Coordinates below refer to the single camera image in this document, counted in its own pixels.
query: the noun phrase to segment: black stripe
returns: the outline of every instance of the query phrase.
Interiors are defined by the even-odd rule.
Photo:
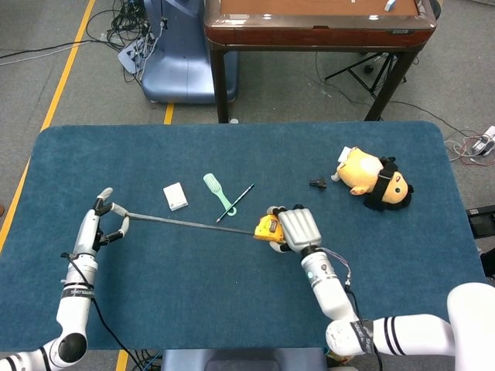
[[[399,345],[399,341],[397,340],[397,335],[395,334],[395,317],[392,317],[392,322],[390,323],[390,327],[392,327],[392,336],[394,336],[395,346],[397,346],[397,350],[400,354],[405,356],[405,353],[402,352],[401,346]]]
[[[39,348],[39,351],[43,355],[43,361],[45,362],[46,371],[52,371],[50,368],[50,363],[48,362],[48,356],[46,355],[45,349],[43,347]]]
[[[384,321],[384,330],[385,330],[385,340],[387,341],[387,345],[388,345],[388,348],[390,349],[390,351],[392,352],[392,354],[394,356],[397,356],[398,354],[394,351],[394,348],[392,348],[392,344],[390,342],[390,337],[388,336],[388,319],[390,317],[386,317],[385,321]]]
[[[14,361],[12,361],[12,359],[10,357],[7,357],[5,359],[7,359],[7,362],[9,363],[10,368],[12,369],[12,371],[17,371],[17,367],[15,367]]]

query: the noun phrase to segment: robotic arm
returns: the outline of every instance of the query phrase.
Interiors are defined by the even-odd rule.
[[[493,368],[491,338],[495,333],[495,288],[488,284],[461,284],[450,291],[447,308],[451,324],[434,315],[405,315],[361,322],[354,313],[326,253],[309,210],[272,208],[286,245],[270,243],[278,252],[301,254],[301,265],[323,313],[333,321],[326,342],[338,356],[374,352],[395,355],[456,357],[456,371]]]
[[[70,262],[67,277],[62,281],[62,296],[56,314],[62,333],[33,352],[0,359],[1,371],[57,371],[83,358],[87,350],[87,318],[94,299],[94,279],[98,269],[97,252],[101,246],[124,237],[129,228],[126,216],[117,232],[104,235],[100,230],[100,218],[111,210],[117,212],[115,207],[119,207],[104,204],[112,191],[112,188],[107,188],[98,195],[80,225],[72,255],[62,255]]]

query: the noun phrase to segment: table leg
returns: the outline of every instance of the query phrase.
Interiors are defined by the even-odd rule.
[[[210,50],[211,71],[213,74],[213,88],[217,103],[218,122],[228,124],[229,107],[227,105],[227,79],[225,77],[224,51]]]
[[[391,75],[385,81],[380,93],[375,99],[373,106],[371,106],[368,114],[366,115],[365,121],[378,121],[380,120],[381,113],[387,106],[388,101],[394,95],[395,89],[397,89],[402,78],[408,72],[409,67],[414,62],[419,51],[398,53],[398,59],[395,63],[394,69]]]

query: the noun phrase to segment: green comb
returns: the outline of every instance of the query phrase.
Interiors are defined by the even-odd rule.
[[[218,199],[222,202],[224,205],[225,210],[228,210],[229,207],[232,205],[227,197],[225,197],[224,192],[222,191],[222,186],[220,183],[217,181],[217,178],[215,178],[215,175],[212,173],[206,174],[203,177],[204,182],[207,184],[208,188],[210,191],[218,197]],[[234,216],[237,212],[237,209],[235,207],[232,208],[231,211],[227,213],[228,216]]]

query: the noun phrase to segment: black tripod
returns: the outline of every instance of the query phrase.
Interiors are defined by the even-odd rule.
[[[363,60],[355,63],[355,64],[351,64],[350,66],[347,66],[346,68],[343,68],[341,69],[340,71],[337,71],[335,73],[332,73],[331,75],[325,77],[325,81],[337,76],[337,75],[340,75],[341,73],[344,73],[344,72],[348,72],[352,75],[352,77],[354,77],[354,79],[356,79],[356,81],[358,83],[361,84],[361,86],[366,89],[367,92],[369,92],[371,94],[371,96],[374,98],[374,99],[377,99],[377,96],[376,94],[374,93],[375,90],[379,87],[381,87],[384,83],[384,81],[387,79],[388,75],[390,75],[391,71],[392,71],[392,68],[394,66],[394,61],[396,60],[396,57],[394,54],[392,53],[389,53],[387,55],[387,58],[385,59],[385,62],[383,64],[383,66],[380,68],[380,72],[378,73],[377,75],[377,78],[374,79],[374,82],[373,82],[373,85],[371,85],[371,87],[369,87],[364,81],[363,79],[361,79],[359,76],[357,76],[357,74],[353,71],[353,68],[354,67],[357,67],[357,66],[360,66],[361,64],[363,63],[366,63],[368,60],[373,60],[375,58],[378,58],[380,56],[383,56],[384,53],[375,53],[373,54],[372,56],[369,56],[367,58],[364,58]],[[385,70],[387,71],[386,74],[385,74],[385,77],[384,77],[384,81],[381,81],[381,78],[382,76],[384,75],[385,73]],[[369,65],[366,65],[364,67],[364,72],[365,73],[371,73],[373,71],[373,67],[372,66],[369,66]]]

